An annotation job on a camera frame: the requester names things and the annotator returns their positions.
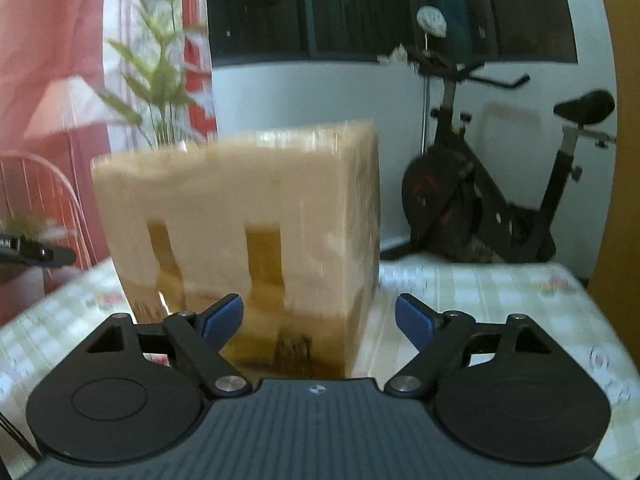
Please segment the wooden door panel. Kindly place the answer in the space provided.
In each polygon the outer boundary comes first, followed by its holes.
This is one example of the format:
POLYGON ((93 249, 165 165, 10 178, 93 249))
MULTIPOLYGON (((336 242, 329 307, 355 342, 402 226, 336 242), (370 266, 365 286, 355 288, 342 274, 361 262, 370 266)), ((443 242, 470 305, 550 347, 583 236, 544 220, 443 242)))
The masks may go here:
POLYGON ((617 148, 608 220, 589 291, 601 309, 632 308, 639 286, 639 0, 603 0, 617 90, 617 148))

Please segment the black exercise bike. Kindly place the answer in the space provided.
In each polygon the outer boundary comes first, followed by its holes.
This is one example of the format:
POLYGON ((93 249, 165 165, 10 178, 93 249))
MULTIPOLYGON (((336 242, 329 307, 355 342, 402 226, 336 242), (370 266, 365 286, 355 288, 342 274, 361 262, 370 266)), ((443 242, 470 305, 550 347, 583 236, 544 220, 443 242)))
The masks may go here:
POLYGON ((516 90, 528 75, 507 82, 482 77, 482 63, 457 65, 442 56, 406 47, 405 59, 419 75, 444 85, 442 102, 432 108, 436 122, 433 142, 408 165, 401 183, 401 200, 408 221, 404 255, 431 252, 457 262, 491 261, 540 263, 556 254, 552 223, 568 182, 582 177, 575 162, 580 140, 597 148, 615 144, 612 134, 597 130, 615 110, 612 93, 594 89, 559 102, 553 114, 564 120, 560 145, 548 164, 548 180, 536 183, 536 196, 523 196, 534 166, 525 152, 534 146, 537 118, 528 107, 490 102, 485 117, 496 132, 468 138, 470 113, 454 108, 458 88, 466 82, 516 90))

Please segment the dark window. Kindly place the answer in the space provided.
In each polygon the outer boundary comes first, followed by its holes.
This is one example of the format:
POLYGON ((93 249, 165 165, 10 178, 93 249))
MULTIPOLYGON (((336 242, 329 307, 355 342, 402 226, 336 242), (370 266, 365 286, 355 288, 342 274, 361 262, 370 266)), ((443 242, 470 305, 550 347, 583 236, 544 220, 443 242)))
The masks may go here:
POLYGON ((577 60, 567 0, 206 0, 216 66, 374 62, 398 46, 422 46, 457 64, 577 60), (416 21, 434 6, 447 36, 416 21))

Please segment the plastic-lined cardboard box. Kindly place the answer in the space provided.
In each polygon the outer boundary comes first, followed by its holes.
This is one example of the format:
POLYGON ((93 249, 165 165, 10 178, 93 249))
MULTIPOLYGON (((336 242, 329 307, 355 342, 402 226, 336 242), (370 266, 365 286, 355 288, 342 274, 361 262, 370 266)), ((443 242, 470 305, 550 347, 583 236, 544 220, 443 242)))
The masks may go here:
POLYGON ((200 313, 235 294, 244 318, 224 354, 240 370, 352 374, 378 284, 375 125, 251 131, 107 155, 91 177, 138 322, 200 313))

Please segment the red printed curtain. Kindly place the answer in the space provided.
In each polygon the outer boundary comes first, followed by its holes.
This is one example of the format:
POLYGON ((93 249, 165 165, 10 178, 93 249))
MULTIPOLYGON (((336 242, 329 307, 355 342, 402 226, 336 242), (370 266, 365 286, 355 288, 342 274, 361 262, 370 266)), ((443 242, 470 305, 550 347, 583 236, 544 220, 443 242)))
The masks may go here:
POLYGON ((92 162, 213 138, 205 0, 1 0, 1 224, 76 254, 4 264, 9 321, 108 255, 92 162))

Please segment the white cloth on bike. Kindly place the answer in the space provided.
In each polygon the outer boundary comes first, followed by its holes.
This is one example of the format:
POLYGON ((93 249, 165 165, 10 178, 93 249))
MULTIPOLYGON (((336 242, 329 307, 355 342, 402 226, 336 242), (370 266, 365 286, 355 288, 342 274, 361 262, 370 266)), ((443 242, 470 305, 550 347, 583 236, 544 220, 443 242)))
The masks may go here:
POLYGON ((434 6, 421 6, 416 12, 416 21, 426 36, 445 38, 447 22, 442 11, 434 6))

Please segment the checkered lucky tablecloth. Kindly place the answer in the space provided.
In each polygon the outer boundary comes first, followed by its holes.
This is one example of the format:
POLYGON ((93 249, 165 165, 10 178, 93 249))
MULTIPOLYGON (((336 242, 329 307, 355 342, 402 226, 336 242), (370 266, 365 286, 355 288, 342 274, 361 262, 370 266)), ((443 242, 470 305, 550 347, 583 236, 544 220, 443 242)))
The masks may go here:
MULTIPOLYGON (((460 310, 480 322, 502 322, 511 313, 533 318, 611 402, 597 461, 616 478, 638 477, 639 372, 614 328, 564 266, 457 266, 420 259, 383 264, 355 376, 384 384, 416 354, 395 322, 394 301, 403 292, 434 310, 460 310)), ((2 414, 28 434, 25 408, 35 385, 104 318, 128 309, 113 263, 105 260, 3 326, 2 414)))

